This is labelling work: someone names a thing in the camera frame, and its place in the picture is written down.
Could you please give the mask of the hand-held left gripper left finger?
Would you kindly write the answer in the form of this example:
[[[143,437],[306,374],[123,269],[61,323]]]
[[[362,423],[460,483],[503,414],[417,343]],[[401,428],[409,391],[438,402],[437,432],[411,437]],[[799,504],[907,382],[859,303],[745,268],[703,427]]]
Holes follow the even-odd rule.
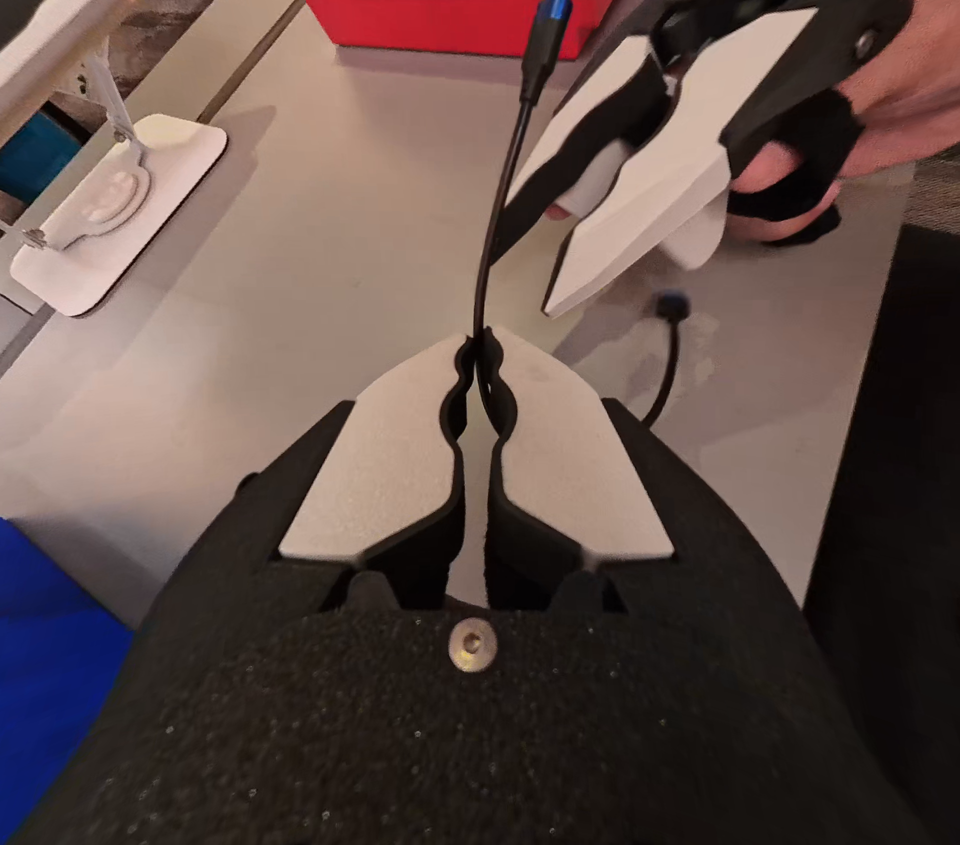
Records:
[[[470,350],[455,333],[357,395],[280,541],[282,558],[364,562],[457,499]]]

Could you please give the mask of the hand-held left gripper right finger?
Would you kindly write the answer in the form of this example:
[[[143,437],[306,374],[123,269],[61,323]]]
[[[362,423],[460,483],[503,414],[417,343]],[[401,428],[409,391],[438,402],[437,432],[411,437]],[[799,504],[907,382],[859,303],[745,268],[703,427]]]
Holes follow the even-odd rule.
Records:
[[[498,440],[487,536],[512,564],[670,558],[674,545],[602,402],[509,329],[484,341]]]

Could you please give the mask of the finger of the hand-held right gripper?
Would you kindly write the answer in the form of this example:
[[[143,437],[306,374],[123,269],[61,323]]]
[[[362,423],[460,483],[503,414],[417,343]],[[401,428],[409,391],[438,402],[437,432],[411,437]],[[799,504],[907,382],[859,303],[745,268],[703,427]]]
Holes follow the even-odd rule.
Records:
[[[552,206],[581,219],[594,212],[670,109],[670,87],[649,38],[627,36],[566,96],[512,178],[490,262],[503,258]]]
[[[573,228],[544,296],[547,317],[593,297],[728,191],[733,173],[721,133],[817,11],[766,13],[692,61],[669,119]]]

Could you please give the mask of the blue plastic bin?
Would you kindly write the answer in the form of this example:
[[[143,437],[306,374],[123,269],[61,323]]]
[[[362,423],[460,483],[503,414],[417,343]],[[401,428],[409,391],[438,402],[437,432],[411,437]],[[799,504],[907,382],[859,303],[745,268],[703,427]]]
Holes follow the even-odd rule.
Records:
[[[1,520],[1,842],[84,741],[134,632]]]

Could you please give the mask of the grey desk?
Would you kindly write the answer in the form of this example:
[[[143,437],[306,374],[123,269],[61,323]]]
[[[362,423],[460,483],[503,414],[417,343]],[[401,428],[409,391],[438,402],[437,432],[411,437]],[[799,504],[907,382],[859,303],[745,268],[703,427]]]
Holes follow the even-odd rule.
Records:
[[[2,343],[2,516],[130,626],[246,474],[342,400],[470,328],[514,121],[511,59],[338,54],[296,0],[215,0],[131,96],[203,110],[227,149],[104,303],[35,299]],[[650,258],[581,310],[540,312],[566,235],[494,271],[489,316],[642,415],[660,381],[653,293],[693,315],[656,434],[804,601],[913,168],[847,185],[812,246]]]

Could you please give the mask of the person's right hand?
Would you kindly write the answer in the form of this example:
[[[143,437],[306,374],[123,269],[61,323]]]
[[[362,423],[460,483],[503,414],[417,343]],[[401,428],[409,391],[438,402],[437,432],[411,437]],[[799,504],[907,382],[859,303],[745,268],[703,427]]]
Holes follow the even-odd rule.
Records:
[[[834,204],[846,180],[915,163],[959,142],[959,0],[914,0],[892,42],[835,90],[863,126],[838,178],[798,217],[728,215],[728,237],[759,243],[794,237]]]

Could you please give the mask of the white tablet stand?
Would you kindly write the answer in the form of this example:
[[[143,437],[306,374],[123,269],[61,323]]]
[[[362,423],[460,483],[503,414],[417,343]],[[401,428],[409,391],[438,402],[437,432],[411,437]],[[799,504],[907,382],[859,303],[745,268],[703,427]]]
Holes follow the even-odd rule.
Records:
[[[156,112],[135,120],[114,80],[110,47],[83,67],[105,108],[109,146],[44,218],[25,214],[2,241],[2,292],[79,318],[102,304],[224,155],[227,133]]]

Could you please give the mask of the teal basket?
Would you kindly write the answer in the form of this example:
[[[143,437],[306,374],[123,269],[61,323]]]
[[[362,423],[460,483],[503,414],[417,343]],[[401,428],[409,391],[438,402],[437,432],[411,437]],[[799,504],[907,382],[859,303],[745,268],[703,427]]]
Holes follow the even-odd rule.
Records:
[[[36,112],[1,147],[1,191],[30,205],[54,182],[82,144],[46,112]]]

